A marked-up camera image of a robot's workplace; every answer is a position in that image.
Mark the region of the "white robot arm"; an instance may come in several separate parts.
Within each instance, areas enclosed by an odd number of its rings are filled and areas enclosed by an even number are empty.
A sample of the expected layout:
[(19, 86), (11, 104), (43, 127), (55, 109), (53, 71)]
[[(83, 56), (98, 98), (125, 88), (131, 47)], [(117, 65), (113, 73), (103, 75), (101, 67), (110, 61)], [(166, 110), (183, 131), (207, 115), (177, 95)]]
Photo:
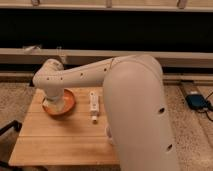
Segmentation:
[(180, 171), (163, 71), (154, 57), (114, 57), (69, 70), (48, 59), (33, 84), (45, 92), (47, 106), (59, 108), (66, 88), (101, 85), (121, 171)]

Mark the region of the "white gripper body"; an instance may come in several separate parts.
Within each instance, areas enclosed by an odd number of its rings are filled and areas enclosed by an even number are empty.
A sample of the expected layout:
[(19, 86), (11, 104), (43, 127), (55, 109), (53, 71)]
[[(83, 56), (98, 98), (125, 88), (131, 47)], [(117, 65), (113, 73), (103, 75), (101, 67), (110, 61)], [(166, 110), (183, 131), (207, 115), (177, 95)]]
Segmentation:
[(64, 105), (65, 103), (62, 99), (59, 100), (44, 99), (43, 101), (43, 107), (48, 112), (61, 112), (64, 108)]

